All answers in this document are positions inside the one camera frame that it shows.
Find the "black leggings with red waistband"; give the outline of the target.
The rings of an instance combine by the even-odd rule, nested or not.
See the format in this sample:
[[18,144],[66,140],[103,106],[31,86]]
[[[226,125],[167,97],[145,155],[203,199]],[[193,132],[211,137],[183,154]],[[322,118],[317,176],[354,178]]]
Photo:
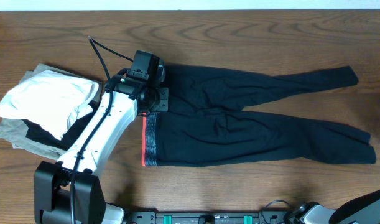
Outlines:
[[217,166],[306,158],[374,164],[370,134],[346,124],[249,111],[289,96],[355,86],[351,67],[292,75],[167,66],[169,109],[143,119],[144,166]]

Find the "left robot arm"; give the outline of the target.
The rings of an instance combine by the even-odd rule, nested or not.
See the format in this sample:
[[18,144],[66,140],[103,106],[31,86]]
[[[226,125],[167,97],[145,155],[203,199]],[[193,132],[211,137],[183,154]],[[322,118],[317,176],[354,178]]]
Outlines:
[[123,208],[106,203],[100,176],[117,141],[139,114],[167,111],[165,75],[115,75],[73,146],[34,175],[36,223],[123,223]]

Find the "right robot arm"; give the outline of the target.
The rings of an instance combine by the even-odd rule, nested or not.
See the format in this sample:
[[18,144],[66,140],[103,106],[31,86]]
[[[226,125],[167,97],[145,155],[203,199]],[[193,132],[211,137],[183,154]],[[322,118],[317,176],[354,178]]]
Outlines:
[[310,202],[289,213],[291,224],[378,224],[380,223],[380,190],[350,200],[337,209]]

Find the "beige folded garment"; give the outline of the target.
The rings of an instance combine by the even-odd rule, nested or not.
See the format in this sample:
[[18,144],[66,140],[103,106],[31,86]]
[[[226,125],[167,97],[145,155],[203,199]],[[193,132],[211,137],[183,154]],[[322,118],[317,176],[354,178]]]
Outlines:
[[[74,73],[40,63],[34,71],[26,71],[25,75],[22,77],[19,83],[22,83],[23,81],[26,81],[29,78],[32,78],[33,76],[46,70],[61,73],[67,76],[83,78],[80,75],[76,75]],[[61,147],[48,146],[46,144],[42,144],[27,138],[26,134],[28,130],[28,126],[22,120],[3,118],[0,122],[0,139],[4,139],[10,142],[14,149],[23,149],[33,154],[46,157],[48,159],[53,159],[55,161],[66,152],[66,150],[63,150]]]

